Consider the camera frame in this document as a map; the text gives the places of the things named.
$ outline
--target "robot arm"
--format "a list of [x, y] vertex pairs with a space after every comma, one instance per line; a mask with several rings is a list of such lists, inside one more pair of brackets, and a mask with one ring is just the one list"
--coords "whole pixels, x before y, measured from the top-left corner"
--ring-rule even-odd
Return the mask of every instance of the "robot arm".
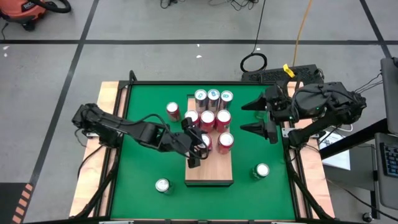
[[316, 118], [306, 128], [288, 133], [289, 145], [297, 147], [329, 126], [352, 124], [366, 107], [366, 99], [359, 93], [348, 92], [341, 82], [305, 85], [296, 90], [291, 98], [286, 93], [280, 86], [274, 85], [258, 99], [242, 106], [242, 110], [267, 111], [269, 122], [246, 124], [241, 129], [264, 136], [274, 144], [277, 142], [276, 123], [296, 123], [300, 119]]
[[[151, 116], [158, 117], [162, 124], [144, 121]], [[191, 118], [185, 118], [182, 121], [183, 133], [172, 133], [170, 127], [157, 114], [150, 114], [139, 121], [132, 122], [105, 113], [96, 104], [89, 103], [79, 107], [72, 123], [82, 129], [83, 134], [96, 133], [99, 136], [99, 143], [108, 147], [119, 147], [120, 135], [126, 134], [141, 146], [159, 152], [175, 151], [188, 158], [189, 168], [200, 166], [200, 159], [206, 159], [208, 155], [206, 151], [194, 149], [194, 146], [203, 143], [201, 140], [203, 131], [192, 123]]]

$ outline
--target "red soda can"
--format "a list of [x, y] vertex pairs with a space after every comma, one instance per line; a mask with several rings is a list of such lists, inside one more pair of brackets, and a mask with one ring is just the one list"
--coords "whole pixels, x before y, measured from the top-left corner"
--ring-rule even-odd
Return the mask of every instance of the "red soda can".
[[[202, 134], [202, 135], [201, 135], [201, 139], [202, 139], [203, 142], [207, 145], [207, 148], [208, 148], [209, 150], [212, 150], [212, 149], [213, 149], [213, 143], [211, 142], [211, 138], [210, 138], [209, 135], [207, 135], [207, 134]], [[200, 144], [198, 147], [199, 147], [200, 149], [204, 149], [204, 148], [205, 148], [205, 145], [204, 145], [204, 144]]]
[[216, 119], [214, 113], [211, 111], [204, 111], [200, 115], [200, 129], [210, 133], [213, 128], [214, 124], [216, 123]]
[[195, 125], [199, 125], [199, 123], [200, 123], [200, 118], [199, 118], [199, 113], [197, 112], [197, 111], [195, 111], [195, 110], [189, 110], [189, 111], [187, 111], [186, 113], [185, 113], [185, 116], [184, 116], [185, 118], [192, 118], [192, 122], [195, 124]]
[[220, 110], [217, 113], [217, 118], [216, 118], [216, 130], [219, 133], [224, 133], [228, 128], [229, 124], [231, 124], [231, 114], [228, 112], [228, 110]]
[[218, 137], [218, 152], [227, 154], [234, 144], [234, 137], [231, 133], [223, 133]]
[[175, 102], [170, 102], [167, 104], [166, 112], [171, 121], [179, 121], [181, 119], [180, 108]]

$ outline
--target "green table surface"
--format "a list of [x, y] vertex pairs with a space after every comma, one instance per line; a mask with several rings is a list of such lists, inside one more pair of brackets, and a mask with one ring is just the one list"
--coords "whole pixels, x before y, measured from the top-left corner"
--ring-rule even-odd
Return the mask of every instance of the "green table surface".
[[[123, 142], [111, 218], [130, 219], [217, 219], [294, 220], [293, 203], [284, 162], [282, 143], [269, 144], [261, 136], [240, 130], [240, 125], [258, 121], [253, 111], [242, 105], [256, 99], [266, 86], [260, 85], [134, 85], [127, 119], [136, 121], [157, 113], [173, 132], [180, 123], [170, 122], [166, 104], [177, 102], [181, 114], [187, 110], [188, 95], [197, 89], [230, 90], [234, 99], [230, 132], [234, 184], [230, 187], [187, 187], [185, 158], [175, 152], [160, 153], [138, 145], [126, 136]], [[160, 122], [157, 118], [148, 121]], [[266, 163], [270, 174], [252, 180], [251, 169]], [[158, 193], [155, 183], [168, 178], [174, 185], [171, 195]]]

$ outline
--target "concrete floor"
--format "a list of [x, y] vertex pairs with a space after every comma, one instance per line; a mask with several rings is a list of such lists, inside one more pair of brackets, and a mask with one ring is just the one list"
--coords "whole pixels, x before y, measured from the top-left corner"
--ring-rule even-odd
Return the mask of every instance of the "concrete floor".
[[[239, 63], [253, 45], [223, 39], [255, 39], [260, 2], [251, 11], [237, 12], [229, 4], [211, 7], [207, 0], [186, 0], [168, 9], [156, 0], [70, 0], [72, 13], [49, 12], [34, 32], [10, 24], [4, 31], [9, 41], [0, 41], [0, 182], [29, 182], [39, 154], [45, 156], [25, 222], [68, 217], [83, 157], [70, 120], [80, 104], [96, 102], [102, 81], [125, 80], [130, 69], [139, 80], [239, 80]], [[307, 3], [267, 0], [259, 39], [294, 40]], [[398, 2], [367, 4], [384, 40], [398, 40]], [[219, 41], [202, 44], [203, 39]], [[349, 90], [375, 77], [385, 57], [359, 0], [314, 1], [301, 39], [334, 41], [300, 45], [296, 65], [315, 63], [325, 81], [341, 81]], [[285, 43], [257, 46], [268, 57], [267, 68], [291, 64], [294, 45]], [[398, 46], [387, 47], [398, 55]], [[253, 59], [247, 69], [260, 63]], [[382, 87], [363, 95], [368, 107], [353, 132], [385, 117]], [[369, 201], [369, 192], [349, 189]], [[332, 185], [330, 192], [342, 220], [359, 222], [369, 211]], [[398, 217], [397, 211], [384, 210]], [[374, 222], [392, 223], [384, 217]]]

